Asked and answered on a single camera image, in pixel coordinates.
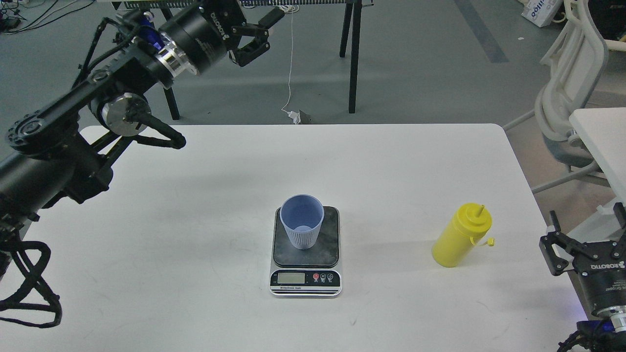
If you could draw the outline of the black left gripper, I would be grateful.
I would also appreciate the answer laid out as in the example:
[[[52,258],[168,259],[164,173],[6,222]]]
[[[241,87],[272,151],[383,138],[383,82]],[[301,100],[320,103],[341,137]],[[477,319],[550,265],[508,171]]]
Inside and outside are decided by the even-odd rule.
[[[257,22],[246,20],[238,2],[193,2],[166,20],[166,35],[181,49],[192,65],[192,73],[202,74],[228,52],[233,63],[245,67],[269,50],[269,29],[285,16],[273,7]],[[238,47],[241,37],[252,37]]]

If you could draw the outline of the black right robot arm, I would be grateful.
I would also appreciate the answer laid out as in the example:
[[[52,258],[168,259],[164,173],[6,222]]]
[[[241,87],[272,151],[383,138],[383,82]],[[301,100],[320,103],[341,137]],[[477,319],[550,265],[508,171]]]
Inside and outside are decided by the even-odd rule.
[[[554,210],[554,230],[539,239],[539,247],[553,276],[572,265],[596,320],[577,322],[577,329],[559,343],[559,352],[581,346],[589,352],[623,352],[626,348],[625,208],[617,202],[613,213],[622,231],[619,240],[579,242],[561,231]]]

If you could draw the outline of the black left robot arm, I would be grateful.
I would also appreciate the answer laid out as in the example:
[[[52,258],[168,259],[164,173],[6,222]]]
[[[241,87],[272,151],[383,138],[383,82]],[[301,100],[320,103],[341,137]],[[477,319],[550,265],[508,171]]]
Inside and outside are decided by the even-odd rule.
[[[184,71],[202,74],[226,54],[246,66],[269,50],[269,29],[283,17],[274,8],[248,23],[237,0],[196,0],[159,28],[139,8],[103,19],[121,42],[87,57],[67,94],[6,133],[14,153],[1,163],[1,234],[36,222],[61,198],[82,203],[108,190],[112,163],[131,142],[183,148],[182,134],[152,116],[145,92],[170,89]]]

